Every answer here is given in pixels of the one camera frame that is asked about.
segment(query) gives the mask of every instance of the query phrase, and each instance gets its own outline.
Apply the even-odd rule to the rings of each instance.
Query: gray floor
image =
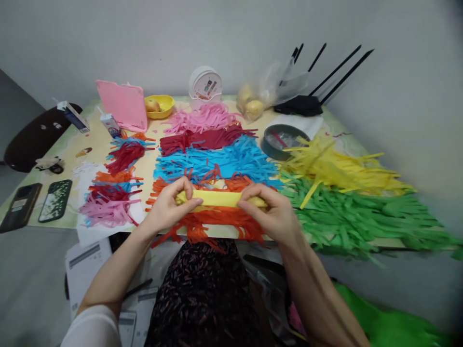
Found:
[[[0,202],[26,174],[0,166]],[[69,229],[26,227],[0,234],[0,345],[57,346],[70,323],[64,256]]]

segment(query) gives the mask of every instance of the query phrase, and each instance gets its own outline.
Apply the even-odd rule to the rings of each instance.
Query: black stick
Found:
[[[321,82],[321,83],[318,85],[318,87],[316,87],[316,88],[309,94],[309,96],[312,96],[313,93],[315,93],[322,85],[324,85],[325,82],[326,82],[327,80],[329,80],[329,79],[330,79],[330,78],[331,78],[331,77],[332,77],[332,76],[333,76],[333,75],[334,75],[345,63],[347,63],[347,61],[348,61],[350,58],[352,58],[352,56],[353,56],[355,53],[357,53],[358,50],[359,50],[361,47],[362,47],[362,45],[358,46],[358,47],[355,49],[355,51],[353,51],[346,59],[344,59],[344,61],[343,61],[337,68],[335,68],[334,71],[331,72],[331,73],[328,75],[328,77],[326,77],[326,78],[323,80],[323,82]]]
[[[293,58],[294,64],[296,63],[296,61],[295,61],[296,55],[298,55],[298,48],[297,48],[297,47],[294,49],[294,52],[293,52],[293,54],[291,55],[291,58]],[[280,81],[280,84],[279,84],[278,86],[281,86],[282,84],[283,84],[283,80]]]
[[[127,299],[128,297],[132,296],[132,295],[135,294],[136,292],[141,291],[144,287],[149,286],[149,285],[151,284],[151,282],[153,282],[153,279],[149,279],[149,280],[143,282],[141,285],[135,287],[134,289],[129,290],[129,291],[124,295],[124,298],[122,299],[122,301],[124,301],[124,300]]]
[[[325,43],[323,46],[322,46],[322,49],[320,50],[320,52],[318,52],[318,55],[317,57],[315,58],[315,60],[313,61],[312,65],[310,65],[310,68],[308,70],[308,72],[310,72],[313,68],[313,66],[315,65],[315,63],[317,62],[318,58],[320,58],[320,56],[322,55],[322,52],[325,50],[325,47],[327,46],[327,44]]]
[[[299,54],[300,52],[302,52],[302,48],[304,47],[304,43],[299,47],[299,51],[298,53],[296,54],[296,56],[294,57],[294,63],[297,62],[298,58],[299,58]]]
[[[364,61],[365,59],[367,59],[368,56],[369,56],[373,51],[374,51],[374,49],[371,50],[371,51],[366,52],[366,53],[363,55],[363,57],[360,58],[360,60],[359,60],[359,61],[349,70],[349,72],[346,73],[346,75],[338,82],[338,84],[336,84],[336,85],[334,86],[334,88],[331,89],[331,91],[328,93],[328,95],[324,97],[324,99],[320,102],[320,105],[323,105],[323,103],[324,103],[324,102],[336,91],[336,89],[339,88],[339,86],[341,86],[341,84],[344,83],[344,81],[345,81],[346,79],[349,78],[349,76],[355,71],[355,69],[357,69],[357,68],[360,66],[360,64],[363,63],[363,61]]]

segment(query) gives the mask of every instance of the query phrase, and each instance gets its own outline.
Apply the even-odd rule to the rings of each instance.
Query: gray bowl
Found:
[[[288,160],[289,157],[291,157],[291,154],[289,152],[284,152],[281,149],[272,146],[272,144],[267,141],[267,137],[271,136],[272,132],[275,132],[275,133],[284,132],[294,137],[300,136],[303,139],[310,141],[310,138],[307,136],[305,132],[291,125],[275,124],[275,125],[269,126],[267,129],[265,129],[264,137],[262,138],[260,147],[265,154],[267,154],[269,157],[276,159],[276,160]]]

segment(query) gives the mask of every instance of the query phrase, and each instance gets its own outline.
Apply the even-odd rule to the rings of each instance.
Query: black chair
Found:
[[[71,106],[78,112],[82,108]],[[71,125],[56,107],[45,111],[24,127],[8,145],[4,161],[13,170],[28,173],[36,165],[35,160],[43,158],[59,137]]]

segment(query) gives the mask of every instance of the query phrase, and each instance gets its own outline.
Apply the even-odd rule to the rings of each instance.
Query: black patterned skirt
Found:
[[[186,242],[159,288],[145,346],[260,346],[249,277],[233,240]]]

